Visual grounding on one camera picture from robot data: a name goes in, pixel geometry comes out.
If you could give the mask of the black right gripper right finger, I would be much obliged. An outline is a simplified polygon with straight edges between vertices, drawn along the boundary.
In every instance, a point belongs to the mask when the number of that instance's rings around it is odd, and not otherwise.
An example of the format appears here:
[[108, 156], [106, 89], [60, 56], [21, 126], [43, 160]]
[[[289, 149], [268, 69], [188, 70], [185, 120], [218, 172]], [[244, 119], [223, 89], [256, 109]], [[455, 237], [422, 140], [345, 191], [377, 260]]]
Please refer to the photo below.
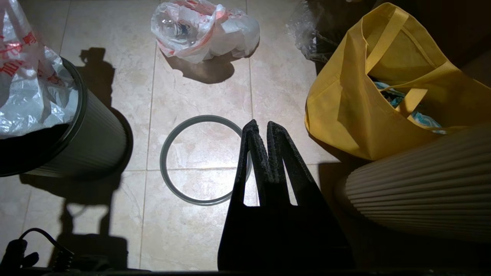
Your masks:
[[267, 206], [287, 265], [302, 270], [351, 269], [347, 239], [286, 129], [267, 126]]

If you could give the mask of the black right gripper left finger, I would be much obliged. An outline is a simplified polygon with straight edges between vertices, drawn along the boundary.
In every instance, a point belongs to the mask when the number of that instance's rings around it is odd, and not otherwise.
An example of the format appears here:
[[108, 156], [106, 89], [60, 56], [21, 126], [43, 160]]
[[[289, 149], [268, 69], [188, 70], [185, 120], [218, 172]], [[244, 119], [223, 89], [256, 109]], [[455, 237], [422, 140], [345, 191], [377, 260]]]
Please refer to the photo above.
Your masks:
[[[283, 160], [267, 136], [264, 143], [256, 120], [241, 134], [239, 161], [223, 227], [219, 271], [263, 271], [274, 266], [279, 234], [273, 209], [283, 206]], [[247, 177], [254, 171], [259, 206], [244, 204]]]

